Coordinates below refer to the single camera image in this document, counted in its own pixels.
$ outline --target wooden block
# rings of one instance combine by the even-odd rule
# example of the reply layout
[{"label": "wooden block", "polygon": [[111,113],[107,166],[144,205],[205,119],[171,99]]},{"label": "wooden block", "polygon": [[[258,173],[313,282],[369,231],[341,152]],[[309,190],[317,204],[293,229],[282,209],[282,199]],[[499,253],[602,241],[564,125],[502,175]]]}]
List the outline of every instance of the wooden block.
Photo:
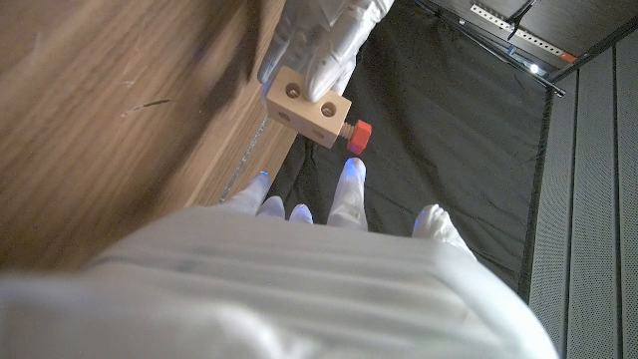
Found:
[{"label": "wooden block", "polygon": [[316,104],[301,96],[304,76],[282,67],[268,95],[268,116],[328,149],[332,148],[352,103],[329,91]]}]

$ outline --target white glove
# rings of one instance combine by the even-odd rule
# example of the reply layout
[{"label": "white glove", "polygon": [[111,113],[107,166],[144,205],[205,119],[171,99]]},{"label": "white glove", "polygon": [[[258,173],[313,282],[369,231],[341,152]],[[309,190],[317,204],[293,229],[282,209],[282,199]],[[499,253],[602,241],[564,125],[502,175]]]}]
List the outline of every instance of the white glove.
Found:
[{"label": "white glove", "polygon": [[[328,215],[328,225],[368,230],[368,221],[363,207],[363,189],[366,166],[359,159],[346,162],[337,183],[337,189]],[[284,218],[283,201],[279,196],[265,199],[270,188],[268,173],[260,173],[248,187],[216,208],[251,215],[269,215]],[[288,219],[293,222],[312,223],[312,213],[305,204],[298,204]]]},{"label": "white glove", "polygon": [[[335,196],[328,215],[328,225],[368,230],[364,209],[364,183],[366,166],[359,159],[346,162],[341,171]],[[261,204],[270,188],[268,173],[261,173],[248,187],[217,208],[251,215],[269,215],[284,218],[283,201],[272,196]],[[312,223],[312,213],[305,204],[298,204],[290,214],[290,221]],[[452,224],[450,215],[438,204],[427,205],[417,217],[412,237],[450,244],[476,259]]]},{"label": "white glove", "polygon": [[356,55],[394,0],[287,0],[259,67],[262,96],[281,66],[306,74],[304,96],[317,102],[348,85]]}]

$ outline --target bolt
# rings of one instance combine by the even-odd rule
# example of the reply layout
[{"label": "bolt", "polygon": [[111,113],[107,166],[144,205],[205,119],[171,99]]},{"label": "bolt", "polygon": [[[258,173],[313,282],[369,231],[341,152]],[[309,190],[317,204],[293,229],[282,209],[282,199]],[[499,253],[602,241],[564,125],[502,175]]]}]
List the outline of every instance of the bolt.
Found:
[{"label": "bolt", "polygon": [[352,138],[352,134],[354,134],[355,132],[355,127],[350,125],[350,124],[346,124],[343,123],[343,125],[341,126],[341,131],[339,131],[339,136],[341,136],[342,138],[346,139],[346,140],[350,140],[350,138]]},{"label": "bolt", "polygon": [[288,91],[286,92],[286,95],[288,95],[288,97],[291,99],[296,99],[299,97],[299,93],[297,92],[296,89],[288,89]]},{"label": "bolt", "polygon": [[335,114],[332,112],[332,109],[328,108],[328,107],[324,107],[323,109],[321,109],[321,113],[323,114],[323,116],[325,117],[332,117]]}]

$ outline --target wooden surface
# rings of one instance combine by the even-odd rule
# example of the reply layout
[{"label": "wooden surface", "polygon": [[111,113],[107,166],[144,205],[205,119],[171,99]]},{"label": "wooden surface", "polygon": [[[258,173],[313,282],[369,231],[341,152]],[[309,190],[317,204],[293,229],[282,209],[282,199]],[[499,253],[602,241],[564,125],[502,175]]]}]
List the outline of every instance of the wooden surface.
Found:
[{"label": "wooden surface", "polygon": [[[466,20],[506,38],[509,33],[499,30],[472,12],[480,3],[507,17],[518,10],[525,0],[431,0]],[[537,0],[523,17],[520,26],[539,38],[578,57],[603,40],[634,16],[638,15],[638,0]],[[535,50],[524,40],[512,38],[514,45],[555,66],[567,63],[552,62],[544,50]]]},{"label": "wooden surface", "polygon": [[78,268],[276,173],[295,133],[254,73],[283,3],[0,2],[0,266]]}]

